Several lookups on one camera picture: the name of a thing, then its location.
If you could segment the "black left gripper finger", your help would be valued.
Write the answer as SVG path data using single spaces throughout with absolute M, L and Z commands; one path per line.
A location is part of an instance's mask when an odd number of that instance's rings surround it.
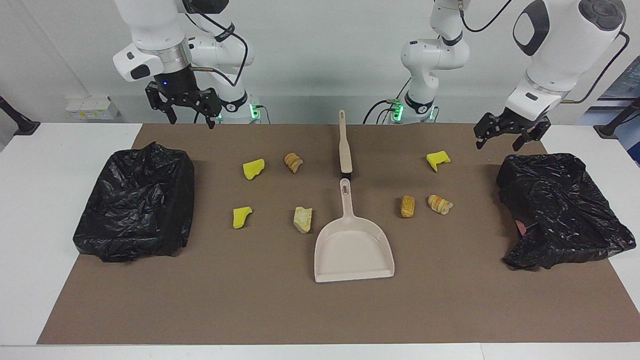
M 518 152 L 526 143 L 540 141 L 550 127 L 550 124 L 537 124 L 530 129 L 521 127 L 519 137 L 512 144 L 513 150 Z
M 484 116 L 474 126 L 474 135 L 476 137 L 476 148 L 482 150 L 484 145 L 494 137 L 503 134 L 499 125 L 500 118 L 491 113 L 485 113 Z

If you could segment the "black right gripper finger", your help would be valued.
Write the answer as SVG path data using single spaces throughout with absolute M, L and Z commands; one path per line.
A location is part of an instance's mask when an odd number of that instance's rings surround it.
M 173 100 L 163 100 L 160 89 L 156 82 L 149 82 L 145 88 L 147 100 L 151 109 L 155 111 L 161 111 L 167 117 L 167 120 L 171 125 L 175 125 L 178 121 L 178 116 L 173 109 Z
M 206 125 L 212 130 L 216 125 L 216 119 L 222 112 L 222 103 L 214 88 L 207 88 L 198 91 L 198 98 L 194 103 L 196 112 L 194 124 L 198 122 L 200 115 L 204 116 Z

